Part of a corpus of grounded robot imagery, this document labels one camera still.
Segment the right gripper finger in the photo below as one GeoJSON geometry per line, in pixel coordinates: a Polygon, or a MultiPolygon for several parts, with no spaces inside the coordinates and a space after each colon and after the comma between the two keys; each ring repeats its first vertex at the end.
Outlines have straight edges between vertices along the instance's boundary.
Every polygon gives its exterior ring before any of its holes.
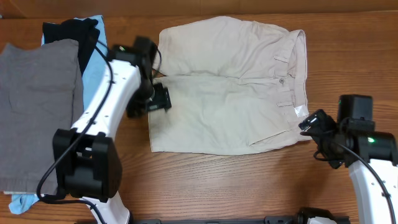
{"type": "Polygon", "coordinates": [[[322,110],[316,110],[303,120],[304,124],[327,124],[331,118],[322,110]]]}
{"type": "Polygon", "coordinates": [[[299,125],[301,134],[316,134],[317,133],[317,121],[315,119],[306,119],[299,125]]]}

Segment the beige shorts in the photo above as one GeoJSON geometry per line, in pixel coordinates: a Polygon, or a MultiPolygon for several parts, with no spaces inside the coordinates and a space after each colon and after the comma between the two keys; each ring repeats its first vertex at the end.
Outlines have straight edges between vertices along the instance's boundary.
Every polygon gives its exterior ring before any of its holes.
{"type": "Polygon", "coordinates": [[[162,30],[159,50],[172,106],[149,114],[153,152],[257,154],[305,140],[303,30],[219,16],[162,30]]]}

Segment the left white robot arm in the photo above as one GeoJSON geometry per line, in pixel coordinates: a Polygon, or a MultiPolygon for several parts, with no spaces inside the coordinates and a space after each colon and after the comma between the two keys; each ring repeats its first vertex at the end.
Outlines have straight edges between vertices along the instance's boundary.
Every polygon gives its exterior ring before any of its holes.
{"type": "Polygon", "coordinates": [[[101,57],[106,70],[94,98],[69,130],[53,136],[54,164],[40,180],[36,194],[45,203],[85,204],[97,223],[133,223],[132,213],[119,194],[123,167],[114,138],[123,115],[139,118],[172,107],[169,91],[154,83],[156,44],[136,37],[131,47],[114,45],[101,57]],[[57,176],[57,198],[43,197],[41,190],[50,173],[57,176]]]}

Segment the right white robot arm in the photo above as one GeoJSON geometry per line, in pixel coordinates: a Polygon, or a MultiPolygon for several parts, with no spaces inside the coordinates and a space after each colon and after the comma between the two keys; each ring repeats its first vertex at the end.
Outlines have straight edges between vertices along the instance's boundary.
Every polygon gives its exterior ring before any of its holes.
{"type": "Polygon", "coordinates": [[[397,141],[375,127],[373,99],[364,95],[341,95],[336,119],[316,110],[299,124],[322,161],[348,168],[360,223],[397,223],[397,141]]]}

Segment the black garment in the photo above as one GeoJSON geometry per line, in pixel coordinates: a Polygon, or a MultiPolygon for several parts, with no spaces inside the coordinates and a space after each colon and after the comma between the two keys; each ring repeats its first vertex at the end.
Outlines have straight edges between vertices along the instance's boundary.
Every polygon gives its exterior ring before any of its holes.
{"type": "Polygon", "coordinates": [[[49,109],[60,121],[57,129],[70,129],[83,114],[82,76],[100,35],[97,24],[94,19],[43,23],[42,61],[47,68],[46,89],[54,91],[49,109]]]}

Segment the grey shorts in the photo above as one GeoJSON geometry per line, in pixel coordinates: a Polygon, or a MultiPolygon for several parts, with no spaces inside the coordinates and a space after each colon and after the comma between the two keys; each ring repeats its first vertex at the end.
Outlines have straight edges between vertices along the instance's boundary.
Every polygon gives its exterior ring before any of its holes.
{"type": "Polygon", "coordinates": [[[83,113],[78,42],[1,53],[1,190],[34,193],[54,162],[52,139],[83,113]]]}

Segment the light blue garment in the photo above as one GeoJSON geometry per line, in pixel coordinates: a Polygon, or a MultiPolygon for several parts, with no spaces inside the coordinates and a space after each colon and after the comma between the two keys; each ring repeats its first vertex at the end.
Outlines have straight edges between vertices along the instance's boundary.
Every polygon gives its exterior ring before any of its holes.
{"type": "MultiPolygon", "coordinates": [[[[105,25],[102,15],[91,16],[90,19],[97,20],[98,23],[95,25],[95,29],[99,30],[97,48],[106,55],[107,53],[107,41],[105,33],[105,25]]],[[[91,54],[88,65],[83,72],[83,108],[84,110],[90,105],[100,83],[103,78],[103,73],[105,71],[105,61],[100,56],[100,54],[94,50],[91,54]]],[[[12,214],[20,215],[28,209],[30,209],[33,204],[39,201],[36,194],[28,193],[17,193],[17,192],[4,192],[6,195],[11,195],[11,202],[9,204],[9,210],[12,214]]]]}

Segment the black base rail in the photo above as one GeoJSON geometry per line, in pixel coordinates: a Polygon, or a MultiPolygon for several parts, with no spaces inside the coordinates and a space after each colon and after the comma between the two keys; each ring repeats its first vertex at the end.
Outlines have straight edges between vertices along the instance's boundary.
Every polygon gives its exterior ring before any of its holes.
{"type": "Polygon", "coordinates": [[[212,219],[212,220],[135,220],[130,213],[127,220],[116,223],[127,224],[305,224],[305,223],[336,223],[350,224],[349,217],[336,217],[329,210],[303,207],[296,215],[266,216],[257,219],[212,219]]]}

